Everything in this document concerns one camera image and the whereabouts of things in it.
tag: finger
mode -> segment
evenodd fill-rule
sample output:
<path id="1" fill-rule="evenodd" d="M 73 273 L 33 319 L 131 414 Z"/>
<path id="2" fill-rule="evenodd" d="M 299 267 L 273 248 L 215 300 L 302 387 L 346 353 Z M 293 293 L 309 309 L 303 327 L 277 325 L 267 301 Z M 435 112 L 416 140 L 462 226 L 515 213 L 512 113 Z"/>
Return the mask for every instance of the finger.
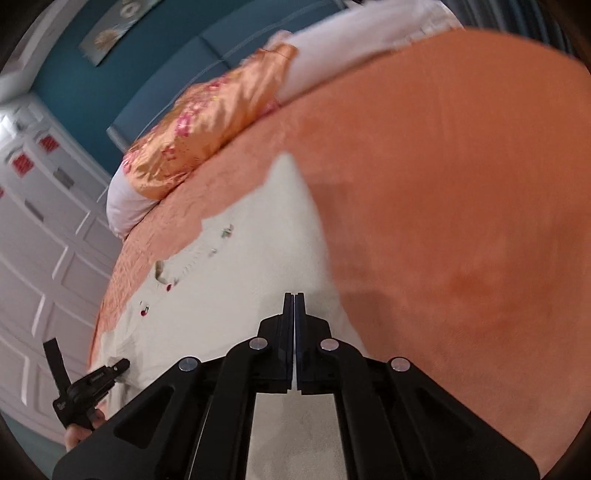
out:
<path id="1" fill-rule="evenodd" d="M 105 414 L 99 409 L 96 409 L 94 418 L 92 419 L 93 428 L 96 430 L 97 428 L 102 427 L 105 423 L 107 423 L 105 420 Z"/>
<path id="2" fill-rule="evenodd" d="M 65 444 L 66 450 L 69 452 L 72 450 L 76 445 L 78 445 L 82 440 L 87 439 L 92 432 L 87 430 L 80 425 L 70 425 L 66 429 L 65 435 Z"/>

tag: black clamp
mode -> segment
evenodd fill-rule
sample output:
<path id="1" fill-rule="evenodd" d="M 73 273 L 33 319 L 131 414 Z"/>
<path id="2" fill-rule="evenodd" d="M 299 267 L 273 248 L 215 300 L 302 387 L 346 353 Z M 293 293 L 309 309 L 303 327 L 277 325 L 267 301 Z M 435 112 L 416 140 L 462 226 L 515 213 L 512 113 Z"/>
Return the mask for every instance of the black clamp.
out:
<path id="1" fill-rule="evenodd" d="M 291 388 L 294 354 L 298 390 L 335 396 L 350 480 L 539 480 L 526 453 L 407 359 L 378 362 L 333 339 L 301 293 L 225 357 L 173 365 L 54 480 L 244 479 L 256 394 Z"/>
<path id="2" fill-rule="evenodd" d="M 115 380 L 129 368 L 129 360 L 123 358 L 112 367 L 100 367 L 71 383 L 57 340 L 52 338 L 46 341 L 43 349 L 60 394 L 59 398 L 53 401 L 57 418 L 64 427 L 75 423 L 94 430 L 91 418 L 95 413 L 95 407 L 115 386 Z"/>

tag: white pillow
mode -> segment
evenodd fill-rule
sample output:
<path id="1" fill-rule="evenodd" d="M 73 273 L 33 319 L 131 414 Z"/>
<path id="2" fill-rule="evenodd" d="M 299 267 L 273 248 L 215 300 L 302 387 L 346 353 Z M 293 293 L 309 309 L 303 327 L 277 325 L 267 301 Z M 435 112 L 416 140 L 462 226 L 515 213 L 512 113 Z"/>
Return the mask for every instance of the white pillow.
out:
<path id="1" fill-rule="evenodd" d="M 382 0 L 345 10 L 278 40 L 298 48 L 277 92 L 285 104 L 379 53 L 399 50 L 462 24 L 438 0 Z"/>
<path id="2" fill-rule="evenodd" d="M 111 231 L 119 238 L 126 238 L 157 203 L 158 200 L 137 193 L 125 178 L 122 165 L 119 165 L 107 192 L 107 220 Z"/>

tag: closet door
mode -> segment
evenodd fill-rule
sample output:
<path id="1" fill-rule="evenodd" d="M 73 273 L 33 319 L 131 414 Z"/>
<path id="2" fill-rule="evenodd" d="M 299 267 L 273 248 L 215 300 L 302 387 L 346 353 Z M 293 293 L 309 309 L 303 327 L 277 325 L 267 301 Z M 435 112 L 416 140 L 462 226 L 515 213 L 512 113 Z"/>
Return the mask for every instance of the closet door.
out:
<path id="1" fill-rule="evenodd" d="M 62 441 L 42 344 L 57 337 L 70 378 L 85 373 L 122 246 L 105 215 L 110 178 L 35 97 L 2 115 L 10 131 L 0 131 L 0 408 Z"/>

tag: orange bedspread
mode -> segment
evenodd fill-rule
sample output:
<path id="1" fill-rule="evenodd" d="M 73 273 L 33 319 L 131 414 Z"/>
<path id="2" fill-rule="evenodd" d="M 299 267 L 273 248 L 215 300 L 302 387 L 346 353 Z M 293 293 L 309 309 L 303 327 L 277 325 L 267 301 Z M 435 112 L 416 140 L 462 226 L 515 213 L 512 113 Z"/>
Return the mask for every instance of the orange bedspread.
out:
<path id="1" fill-rule="evenodd" d="M 150 265 L 288 150 L 371 354 L 410 358 L 544 474 L 591 407 L 590 105 L 581 64 L 494 33 L 350 72 L 243 132 L 132 231 L 93 352 Z"/>

